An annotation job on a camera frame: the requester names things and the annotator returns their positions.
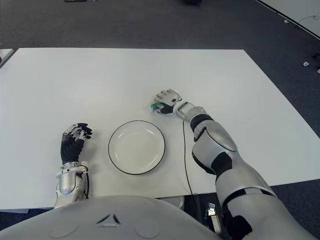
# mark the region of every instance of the green object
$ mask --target green object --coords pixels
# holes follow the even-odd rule
[[[155,112],[157,109],[162,109],[163,107],[164,106],[158,101],[154,101],[150,104],[150,109],[152,112]]]

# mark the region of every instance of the wire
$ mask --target wire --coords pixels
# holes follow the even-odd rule
[[[87,166],[85,166],[85,165],[80,165],[80,166],[86,168],[86,173],[85,173],[85,176],[86,176],[86,192],[83,191],[83,193],[84,193],[84,195],[85,195],[85,199],[89,199],[90,182],[89,182],[88,168],[87,168]]]
[[[184,170],[185,170],[185,176],[186,176],[186,180],[187,180],[187,182],[188,182],[188,186],[189,186],[189,189],[190,189],[190,192],[191,192],[191,196],[192,196],[192,199],[193,199],[193,202],[194,202],[194,206],[195,206],[195,209],[194,209],[194,217],[197,217],[197,216],[196,216],[196,213],[197,213],[198,207],[197,207],[195,195],[194,195],[194,193],[192,192],[192,189],[191,189],[191,186],[190,186],[189,177],[188,177],[188,172],[187,172],[185,121],[182,121],[182,129],[183,129],[183,142],[184,142]]]
[[[315,17],[316,17],[316,15],[306,16],[306,17],[300,19],[299,21],[297,21],[297,23],[300,23],[302,20],[305,20],[305,19],[308,19],[308,18],[315,18]]]

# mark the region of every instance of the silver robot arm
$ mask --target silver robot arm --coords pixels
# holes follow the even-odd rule
[[[80,164],[78,158],[85,140],[90,139],[91,134],[92,130],[86,123],[72,124],[62,134],[60,149],[62,167],[56,173],[59,182],[55,189],[54,208],[89,198],[88,163]]]
[[[182,101],[172,89],[161,91],[154,100],[159,113],[173,113],[190,124],[195,141],[192,157],[207,173],[216,175],[222,223],[233,240],[315,239],[244,162],[228,132],[202,107]]]

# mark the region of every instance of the white plate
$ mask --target white plate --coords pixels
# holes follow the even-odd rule
[[[108,152],[117,169],[138,175],[154,169],[163,158],[165,148],[164,136],[155,125],[136,120],[115,130],[109,141]]]

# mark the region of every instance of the gray carpet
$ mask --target gray carpet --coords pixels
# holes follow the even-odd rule
[[[203,0],[199,6],[180,0],[0,0],[0,7],[2,49],[244,49],[320,136],[320,61],[311,58],[320,41],[254,0]],[[320,238],[320,180],[273,189]],[[201,208],[215,197],[201,195]],[[189,198],[186,205],[191,213]],[[12,216],[0,213],[0,229],[24,218]]]

